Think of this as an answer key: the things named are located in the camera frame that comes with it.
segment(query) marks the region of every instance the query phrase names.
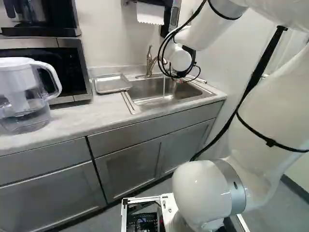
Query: gray cabinet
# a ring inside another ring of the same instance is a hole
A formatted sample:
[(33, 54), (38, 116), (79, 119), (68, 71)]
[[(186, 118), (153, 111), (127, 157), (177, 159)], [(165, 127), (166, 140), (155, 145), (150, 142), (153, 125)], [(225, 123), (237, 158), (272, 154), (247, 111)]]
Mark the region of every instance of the gray cabinet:
[(215, 119), (178, 130), (166, 136), (158, 163), (158, 174), (163, 176), (189, 161), (205, 144)]
[(163, 137), (96, 159), (108, 202), (155, 180)]
[(197, 123), (216, 118), (223, 101), (184, 110), (163, 117), (135, 123), (102, 133), (88, 136), (93, 156), (99, 158), (126, 147), (140, 144), (186, 128)]
[(0, 187), (0, 231), (40, 231), (105, 205), (89, 161)]
[(85, 138), (0, 156), (0, 186), (91, 160)]

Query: microwave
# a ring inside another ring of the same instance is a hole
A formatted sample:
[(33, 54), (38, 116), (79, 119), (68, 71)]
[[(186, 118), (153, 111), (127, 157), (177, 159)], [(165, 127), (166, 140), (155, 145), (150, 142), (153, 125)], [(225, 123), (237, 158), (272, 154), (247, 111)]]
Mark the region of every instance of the microwave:
[[(0, 39), (0, 57), (28, 57), (48, 63), (56, 70), (62, 84), (61, 94), (50, 104), (92, 100), (92, 89), (79, 38), (10, 38)], [(39, 69), (48, 93), (55, 87), (44, 69)]]

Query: stainless steel tray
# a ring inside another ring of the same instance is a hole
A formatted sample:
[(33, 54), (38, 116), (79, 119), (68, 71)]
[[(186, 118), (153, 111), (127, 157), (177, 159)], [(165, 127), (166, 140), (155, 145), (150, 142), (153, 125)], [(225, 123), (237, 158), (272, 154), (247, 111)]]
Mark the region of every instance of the stainless steel tray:
[(95, 76), (95, 88), (99, 94), (126, 91), (132, 84), (122, 73)]

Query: stainless steel sink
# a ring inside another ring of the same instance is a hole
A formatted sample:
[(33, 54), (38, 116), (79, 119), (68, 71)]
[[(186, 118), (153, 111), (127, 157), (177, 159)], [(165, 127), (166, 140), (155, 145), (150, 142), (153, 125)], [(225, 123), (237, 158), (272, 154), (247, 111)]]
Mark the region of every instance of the stainless steel sink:
[(163, 76), (131, 77), (129, 81), (133, 87), (123, 96), (132, 114), (215, 95), (193, 82), (180, 83), (169, 77), (164, 86)]

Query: countertop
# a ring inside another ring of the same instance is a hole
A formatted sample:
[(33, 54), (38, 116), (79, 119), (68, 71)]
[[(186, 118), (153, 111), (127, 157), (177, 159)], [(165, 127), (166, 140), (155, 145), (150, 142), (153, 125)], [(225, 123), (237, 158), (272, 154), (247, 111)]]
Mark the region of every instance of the countertop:
[(203, 88), (216, 96), (135, 115), (130, 113), (121, 93), (100, 96), (94, 93), (90, 104), (51, 110), (51, 122), (40, 130), (19, 135), (1, 134), (0, 156), (81, 138), (227, 98), (225, 93), (210, 85), (205, 84)]

